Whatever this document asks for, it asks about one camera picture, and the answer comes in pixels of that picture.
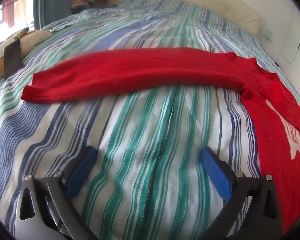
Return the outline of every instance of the red cloth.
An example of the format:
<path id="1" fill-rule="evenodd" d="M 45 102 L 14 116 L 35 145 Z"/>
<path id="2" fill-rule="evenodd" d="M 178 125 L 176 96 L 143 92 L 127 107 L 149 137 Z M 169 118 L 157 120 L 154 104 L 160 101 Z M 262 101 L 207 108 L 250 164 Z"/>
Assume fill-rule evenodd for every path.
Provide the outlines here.
<path id="1" fill-rule="evenodd" d="M 191 48 L 96 52 L 35 73 L 21 98 L 54 103 L 173 84 L 242 92 L 256 130 L 261 174 L 274 178 L 286 231 L 300 214 L 300 106 L 278 75 L 259 67 L 255 58 Z"/>

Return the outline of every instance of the bolt head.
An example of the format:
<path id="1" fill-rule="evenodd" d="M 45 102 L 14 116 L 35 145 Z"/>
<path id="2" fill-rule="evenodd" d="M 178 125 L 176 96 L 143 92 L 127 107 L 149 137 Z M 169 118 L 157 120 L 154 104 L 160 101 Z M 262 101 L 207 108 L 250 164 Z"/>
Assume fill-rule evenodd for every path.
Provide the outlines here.
<path id="1" fill-rule="evenodd" d="M 236 171 L 234 174 L 235 174 L 238 178 L 242 178 L 242 177 L 244 176 L 243 172 L 241 172 L 241 171 Z"/>
<path id="2" fill-rule="evenodd" d="M 58 178 L 58 177 L 60 177 L 62 175 L 62 171 L 56 171 L 55 173 L 53 173 L 53 176 L 55 177 L 55 178 Z"/>
<path id="3" fill-rule="evenodd" d="M 266 179 L 267 179 L 267 180 L 272 180 L 272 176 L 271 176 L 270 174 L 267 174 L 267 175 L 266 175 Z"/>
<path id="4" fill-rule="evenodd" d="M 31 174 L 28 174 L 25 176 L 25 180 L 31 180 L 32 179 L 32 175 Z"/>

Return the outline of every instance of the red knit fabric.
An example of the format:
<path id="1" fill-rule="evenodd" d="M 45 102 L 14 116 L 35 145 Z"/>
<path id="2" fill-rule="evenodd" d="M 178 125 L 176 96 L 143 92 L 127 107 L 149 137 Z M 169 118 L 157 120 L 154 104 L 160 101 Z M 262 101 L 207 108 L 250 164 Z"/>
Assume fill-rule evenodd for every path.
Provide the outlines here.
<path id="1" fill-rule="evenodd" d="M 256 130 L 261 174 L 274 178 L 286 231 L 300 214 L 300 106 L 278 75 L 256 59 L 191 48 L 108 50 L 35 73 L 21 98 L 54 103 L 173 84 L 241 92 Z"/>

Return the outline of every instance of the blue and green striped bedspread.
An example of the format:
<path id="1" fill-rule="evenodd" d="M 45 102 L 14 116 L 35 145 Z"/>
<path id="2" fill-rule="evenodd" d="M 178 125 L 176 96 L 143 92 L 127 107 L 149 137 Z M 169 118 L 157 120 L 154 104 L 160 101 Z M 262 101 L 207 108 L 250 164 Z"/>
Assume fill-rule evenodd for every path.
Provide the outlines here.
<path id="1" fill-rule="evenodd" d="M 254 126 L 236 92 L 175 85 L 62 104 L 21 101 L 34 72 L 107 49 L 233 51 L 277 72 L 300 103 L 257 38 L 180 0 L 126 0 L 45 29 L 54 35 L 26 56 L 22 70 L 0 80 L 0 219 L 12 233 L 23 177 L 50 176 L 86 145 L 98 149 L 98 160 L 73 204 L 101 240 L 198 239 L 225 204 L 202 170 L 202 147 L 260 176 Z M 248 206 L 249 199 L 232 232 Z"/>

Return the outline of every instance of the smartphone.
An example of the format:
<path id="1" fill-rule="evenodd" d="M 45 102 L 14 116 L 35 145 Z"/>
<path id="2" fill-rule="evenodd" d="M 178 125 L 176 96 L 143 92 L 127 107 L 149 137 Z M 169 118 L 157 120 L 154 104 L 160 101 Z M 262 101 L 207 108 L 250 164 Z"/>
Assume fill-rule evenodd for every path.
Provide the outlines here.
<path id="1" fill-rule="evenodd" d="M 3 49 L 3 77 L 7 79 L 23 67 L 20 39 Z"/>

